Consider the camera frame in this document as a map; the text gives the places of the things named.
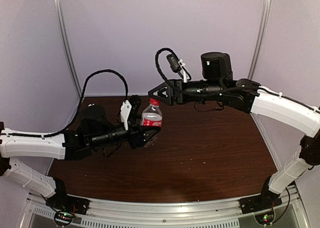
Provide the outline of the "clear cola bottle red label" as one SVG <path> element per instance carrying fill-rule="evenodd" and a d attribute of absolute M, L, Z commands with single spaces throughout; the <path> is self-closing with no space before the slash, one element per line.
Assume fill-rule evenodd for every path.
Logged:
<path fill-rule="evenodd" d="M 143 126 L 162 126 L 163 115 L 160 106 L 149 106 L 142 112 L 140 124 Z"/>

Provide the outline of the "red cola bottle cap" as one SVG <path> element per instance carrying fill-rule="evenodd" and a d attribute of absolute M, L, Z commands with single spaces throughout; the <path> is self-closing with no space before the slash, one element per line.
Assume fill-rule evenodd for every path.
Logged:
<path fill-rule="evenodd" d="M 150 104 L 153 105 L 153 106 L 159 106 L 160 105 L 160 102 L 153 99 L 153 98 L 150 98 Z"/>

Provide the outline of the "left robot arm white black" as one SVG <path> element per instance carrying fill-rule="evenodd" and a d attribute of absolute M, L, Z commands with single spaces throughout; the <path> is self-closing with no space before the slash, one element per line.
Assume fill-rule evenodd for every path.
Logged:
<path fill-rule="evenodd" d="M 75 130 L 56 133 L 18 132 L 0 125 L 0 175 L 37 191 L 52 200 L 61 210 L 72 206 L 63 181 L 47 177 L 18 160 L 19 156 L 47 157 L 57 160 L 78 161 L 93 152 L 112 145 L 128 142 L 132 149 L 145 146 L 160 130 L 161 120 L 136 123 L 133 113 L 122 124 L 107 120 L 102 106 L 92 105 L 80 113 Z"/>

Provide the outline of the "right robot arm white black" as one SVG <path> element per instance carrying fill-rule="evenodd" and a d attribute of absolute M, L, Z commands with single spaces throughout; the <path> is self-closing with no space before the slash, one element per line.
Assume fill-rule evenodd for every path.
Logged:
<path fill-rule="evenodd" d="M 169 106 L 215 101 L 220 107 L 269 117 L 303 132 L 300 152 L 266 179 L 256 198 L 259 208 L 268 208 L 285 188 L 306 170 L 320 164 L 320 111 L 274 92 L 249 79 L 233 79 L 227 53 L 207 52 L 200 56 L 203 79 L 193 81 L 184 62 L 170 48 L 155 54 L 155 66 L 164 80 L 148 92 L 149 97 Z"/>

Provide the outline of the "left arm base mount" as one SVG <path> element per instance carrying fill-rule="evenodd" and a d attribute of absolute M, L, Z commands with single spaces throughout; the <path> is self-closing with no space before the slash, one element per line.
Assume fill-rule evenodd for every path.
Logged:
<path fill-rule="evenodd" d="M 58 198 L 45 198 L 45 204 L 50 207 L 53 212 L 53 221 L 58 227 L 66 227 L 74 222 L 80 222 L 79 215 L 86 215 L 90 201 L 88 199 L 67 196 L 65 200 Z"/>

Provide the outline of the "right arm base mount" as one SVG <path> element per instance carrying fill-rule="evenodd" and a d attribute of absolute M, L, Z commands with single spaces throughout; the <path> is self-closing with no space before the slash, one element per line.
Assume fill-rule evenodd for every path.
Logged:
<path fill-rule="evenodd" d="M 275 221 L 276 206 L 282 204 L 281 198 L 272 200 L 262 195 L 242 198 L 239 201 L 242 214 L 254 214 L 255 221 L 261 226 L 271 225 Z"/>

